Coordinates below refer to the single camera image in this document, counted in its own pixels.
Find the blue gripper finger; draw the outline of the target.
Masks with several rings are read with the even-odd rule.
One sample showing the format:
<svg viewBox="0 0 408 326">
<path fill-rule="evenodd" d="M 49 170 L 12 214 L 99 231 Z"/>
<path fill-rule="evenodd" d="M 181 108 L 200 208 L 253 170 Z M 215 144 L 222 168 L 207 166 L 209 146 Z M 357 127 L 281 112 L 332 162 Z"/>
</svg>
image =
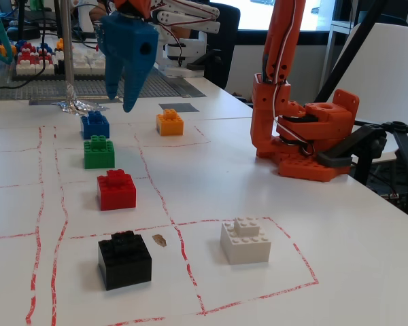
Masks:
<svg viewBox="0 0 408 326">
<path fill-rule="evenodd" d="M 123 109 L 130 112 L 139 97 L 139 93 L 152 70 L 153 65 L 128 63 L 124 67 Z"/>
<path fill-rule="evenodd" d="M 116 56 L 105 56 L 105 87 L 110 100 L 115 99 L 124 67 L 123 60 Z"/>
</svg>

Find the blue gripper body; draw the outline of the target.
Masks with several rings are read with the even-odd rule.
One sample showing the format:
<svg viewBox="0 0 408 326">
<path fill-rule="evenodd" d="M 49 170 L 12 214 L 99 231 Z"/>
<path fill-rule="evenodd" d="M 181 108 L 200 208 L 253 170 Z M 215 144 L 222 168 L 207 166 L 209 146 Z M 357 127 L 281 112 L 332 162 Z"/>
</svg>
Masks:
<svg viewBox="0 0 408 326">
<path fill-rule="evenodd" d="M 158 32 L 151 24 L 114 12 L 102 17 L 97 35 L 106 65 L 133 69 L 153 67 Z"/>
</svg>

